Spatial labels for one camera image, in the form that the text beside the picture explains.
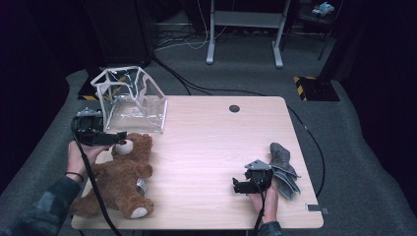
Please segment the plastic packaging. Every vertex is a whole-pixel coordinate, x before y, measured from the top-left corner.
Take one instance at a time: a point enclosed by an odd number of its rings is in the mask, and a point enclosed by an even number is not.
[[[104,132],[163,133],[168,100],[141,67],[105,69],[91,85],[100,101]]]

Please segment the sleeve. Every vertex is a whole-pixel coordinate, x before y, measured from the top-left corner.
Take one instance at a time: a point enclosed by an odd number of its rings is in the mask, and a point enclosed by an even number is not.
[[[64,176],[2,235],[57,235],[80,190],[77,182]]]
[[[277,221],[268,222],[260,227],[258,236],[280,236],[281,226]]]

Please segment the gray carpet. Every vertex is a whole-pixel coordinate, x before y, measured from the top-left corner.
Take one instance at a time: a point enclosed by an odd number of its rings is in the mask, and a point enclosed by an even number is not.
[[[361,135],[349,97],[338,81],[332,84],[340,102],[301,101],[294,76],[317,76],[330,51],[318,61],[322,42],[309,36],[291,35],[282,52],[283,69],[273,63],[271,37],[227,38],[217,43],[214,63],[206,64],[208,45],[193,49],[188,45],[156,50],[156,57],[190,82],[211,89],[249,90],[282,96],[298,114],[320,145],[326,161],[326,181],[319,195],[328,207],[320,229],[284,230],[285,235],[416,235],[417,219],[397,183],[382,169]],[[172,75],[152,62],[145,70],[165,94],[185,95],[187,91]],[[67,143],[71,141],[72,117],[96,101],[77,100],[77,92],[87,78],[85,71],[67,78],[70,94],[49,130],[21,171],[0,197],[0,231],[10,225],[35,202],[42,192],[61,177],[66,167]],[[215,95],[251,95],[244,92],[211,91]],[[192,91],[193,95],[204,95]],[[323,166],[318,148],[291,113],[313,186],[318,191]],[[112,235],[109,230],[85,230],[86,235]],[[124,235],[245,235],[245,232],[142,232]],[[68,217],[59,235],[80,235]]]

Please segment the person's arm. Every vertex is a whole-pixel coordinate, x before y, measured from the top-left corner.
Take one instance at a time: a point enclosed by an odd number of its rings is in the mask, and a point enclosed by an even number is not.
[[[262,217],[263,225],[259,228],[258,236],[278,236],[282,235],[281,227],[276,220],[278,210],[278,193],[274,186],[270,186],[265,192],[265,211]],[[252,201],[257,212],[261,211],[262,198],[260,194],[250,194],[249,199]]]
[[[83,146],[89,163],[109,147]],[[3,235],[57,235],[68,209],[81,190],[79,183],[87,178],[86,168],[75,142],[68,145],[67,174],[49,187],[42,197]]]

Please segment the brown teddy bear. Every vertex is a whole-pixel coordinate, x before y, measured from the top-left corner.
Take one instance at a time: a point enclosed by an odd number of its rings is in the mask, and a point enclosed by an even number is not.
[[[151,146],[149,135],[131,133],[122,144],[113,147],[113,160],[91,167],[104,202],[110,208],[119,209],[125,218],[139,218],[153,212],[153,202],[137,186],[139,179],[152,174],[148,163]],[[84,217],[96,215],[99,210],[93,189],[70,206],[71,214]]]

